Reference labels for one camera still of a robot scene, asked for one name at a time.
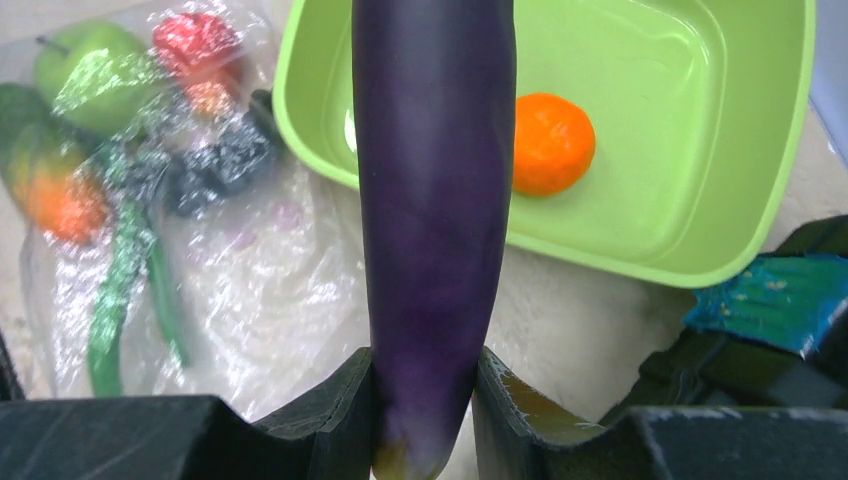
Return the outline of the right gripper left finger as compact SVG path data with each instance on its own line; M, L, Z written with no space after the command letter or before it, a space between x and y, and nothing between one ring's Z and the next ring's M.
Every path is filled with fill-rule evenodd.
M254 426L282 442L287 479L368 479L375 411L372 354L362 347Z

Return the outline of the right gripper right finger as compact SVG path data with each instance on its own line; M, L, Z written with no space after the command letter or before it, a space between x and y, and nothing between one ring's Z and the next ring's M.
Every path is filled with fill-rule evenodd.
M487 347L472 410L480 479L558 479L549 460L604 432L527 384Z

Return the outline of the clear zip top bag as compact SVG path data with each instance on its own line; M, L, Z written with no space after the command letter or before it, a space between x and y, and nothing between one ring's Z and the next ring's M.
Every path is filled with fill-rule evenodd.
M259 419L327 378L369 341L358 199L291 152L200 215L151 205L183 316L189 363L169 350L139 277L121 337L128 395L214 394ZM29 399L91 395L90 313L111 235L76 248L1 199L1 330Z

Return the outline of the green fake bean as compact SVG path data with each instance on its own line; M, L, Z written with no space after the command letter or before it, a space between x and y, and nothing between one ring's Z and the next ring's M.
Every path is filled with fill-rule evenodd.
M134 285L155 240L137 201L120 201L115 213L112 259L97 290L87 342L88 373L96 397L123 394L120 338Z

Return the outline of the orange fake fruit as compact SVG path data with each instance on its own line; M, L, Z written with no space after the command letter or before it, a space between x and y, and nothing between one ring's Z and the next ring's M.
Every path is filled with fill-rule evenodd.
M588 172L595 151L594 127L576 104L546 92L516 99L515 192L548 197L569 189Z

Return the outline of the purple fake eggplant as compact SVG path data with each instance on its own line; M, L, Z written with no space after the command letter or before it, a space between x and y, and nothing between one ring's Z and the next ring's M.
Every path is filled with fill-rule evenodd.
M509 1L352 6L379 479L437 477L474 388L511 195L513 10Z

